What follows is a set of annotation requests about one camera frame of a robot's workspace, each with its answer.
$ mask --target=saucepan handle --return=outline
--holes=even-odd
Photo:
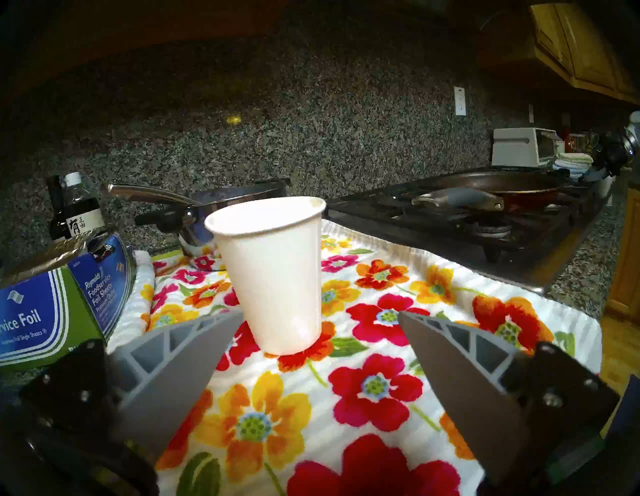
[[[146,214],[136,215],[137,226],[155,224],[164,233],[177,232],[184,226],[198,221],[197,208],[174,207],[164,210],[154,210]]]
[[[194,200],[163,189],[133,186],[131,184],[103,183],[100,192],[103,196],[117,196],[127,202],[147,202],[168,205],[195,205]]]
[[[429,203],[437,208],[468,207],[491,212],[504,210],[504,200],[474,188],[446,188],[425,193],[411,200],[413,205]]]

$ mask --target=folded towel stack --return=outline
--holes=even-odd
[[[560,153],[556,157],[554,169],[569,169],[570,177],[580,177],[593,164],[593,158],[581,153]]]

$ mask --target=gas stovetop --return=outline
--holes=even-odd
[[[537,173],[523,172],[523,180]],[[325,218],[543,294],[584,240],[606,200],[595,194],[595,183],[568,181],[544,208],[485,212],[412,204],[415,197],[439,189],[433,182],[441,178],[329,200]]]

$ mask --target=bottle cap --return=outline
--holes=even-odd
[[[82,182],[82,176],[80,176],[79,172],[70,172],[65,176],[65,185],[68,188],[69,186],[73,186],[74,184],[79,184]]]

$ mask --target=wooden cabinet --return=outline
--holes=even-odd
[[[561,3],[554,7],[569,43],[575,78],[614,89],[613,71],[598,28],[575,4]]]
[[[607,307],[640,322],[640,191],[629,189],[620,256]]]
[[[555,6],[543,3],[532,5],[529,10],[534,21],[536,43],[568,74],[573,74],[569,45]]]
[[[618,54],[615,53],[613,47],[607,44],[607,48],[609,51],[609,60],[611,61],[613,76],[616,80],[616,87],[618,91],[622,93],[623,99],[633,99],[635,95],[637,95],[637,90],[634,81],[631,78],[631,75],[629,74],[628,70],[625,69],[624,64],[622,64],[620,57],[618,57]]]
[[[483,28],[477,49],[480,67],[522,84],[640,103],[617,54],[576,4],[505,10]]]

